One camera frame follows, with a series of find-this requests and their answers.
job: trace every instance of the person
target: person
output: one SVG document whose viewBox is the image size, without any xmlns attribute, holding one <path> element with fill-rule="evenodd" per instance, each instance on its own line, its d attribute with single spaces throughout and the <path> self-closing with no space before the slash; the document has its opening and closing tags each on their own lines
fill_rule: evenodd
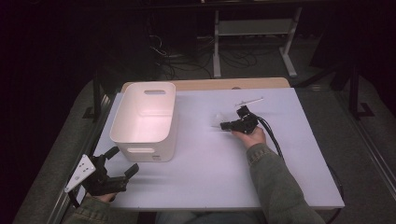
<svg viewBox="0 0 396 224">
<path fill-rule="evenodd" d="M 325 223 L 305 201 L 304 194 L 285 162 L 266 145 L 265 133 L 232 132 L 247 149 L 250 176 L 256 188 L 260 212 L 160 212 L 157 224 L 177 223 Z M 87 197 L 65 223 L 106 223 L 114 195 Z"/>
</svg>

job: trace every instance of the white plastic bin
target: white plastic bin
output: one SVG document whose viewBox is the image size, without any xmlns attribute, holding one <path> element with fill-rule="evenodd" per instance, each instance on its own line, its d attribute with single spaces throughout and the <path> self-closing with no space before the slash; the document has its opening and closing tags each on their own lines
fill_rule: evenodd
<svg viewBox="0 0 396 224">
<path fill-rule="evenodd" d="M 176 87 L 138 82 L 122 96 L 110 138 L 129 161 L 170 161 L 177 138 Z"/>
</svg>

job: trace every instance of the human hand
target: human hand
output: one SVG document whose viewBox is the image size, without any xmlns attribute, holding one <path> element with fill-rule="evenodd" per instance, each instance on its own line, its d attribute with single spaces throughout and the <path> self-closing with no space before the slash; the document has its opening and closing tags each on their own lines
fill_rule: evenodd
<svg viewBox="0 0 396 224">
<path fill-rule="evenodd" d="M 109 193 L 109 194 L 104 194 L 104 195 L 98 195 L 98 196 L 91 196 L 90 193 L 87 193 L 88 197 L 95 198 L 99 201 L 102 201 L 104 203 L 109 203 L 116 197 L 117 193 Z"/>
<path fill-rule="evenodd" d="M 260 127 L 256 127 L 251 134 L 244 134 L 236 131 L 231 131 L 231 133 L 241 139 L 247 149 L 258 143 L 266 144 L 264 130 Z"/>
</svg>

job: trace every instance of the human arm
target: human arm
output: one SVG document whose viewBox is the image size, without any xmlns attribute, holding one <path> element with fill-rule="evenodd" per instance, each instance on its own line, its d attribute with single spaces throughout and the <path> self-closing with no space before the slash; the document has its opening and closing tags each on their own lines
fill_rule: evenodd
<svg viewBox="0 0 396 224">
<path fill-rule="evenodd" d="M 285 162 L 267 145 L 263 129 L 252 134 L 233 132 L 245 144 L 250 176 L 268 223 L 324 223 L 306 203 Z"/>
<path fill-rule="evenodd" d="M 87 194 L 81 206 L 76 209 L 64 224 L 107 223 L 110 208 L 109 202 L 115 195 L 115 193 L 111 193 L 93 197 Z"/>
</svg>

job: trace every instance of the white table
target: white table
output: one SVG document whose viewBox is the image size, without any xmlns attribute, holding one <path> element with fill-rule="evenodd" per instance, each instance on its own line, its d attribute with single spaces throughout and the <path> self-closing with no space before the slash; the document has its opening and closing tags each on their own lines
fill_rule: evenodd
<svg viewBox="0 0 396 224">
<path fill-rule="evenodd" d="M 119 93 L 111 108 L 95 156 L 115 146 L 109 132 L 121 97 Z M 264 100 L 248 107 L 270 123 L 308 204 L 315 209 L 343 207 L 292 88 L 178 91 L 179 125 L 174 158 L 169 162 L 139 162 L 140 171 L 112 206 L 140 211 L 259 208 L 242 143 L 211 125 L 218 113 L 230 120 L 238 119 L 235 104 L 260 97 Z M 275 149 L 271 140 L 268 145 Z M 120 152 L 106 162 L 106 168 L 110 176 L 119 176 L 132 164 Z"/>
</svg>

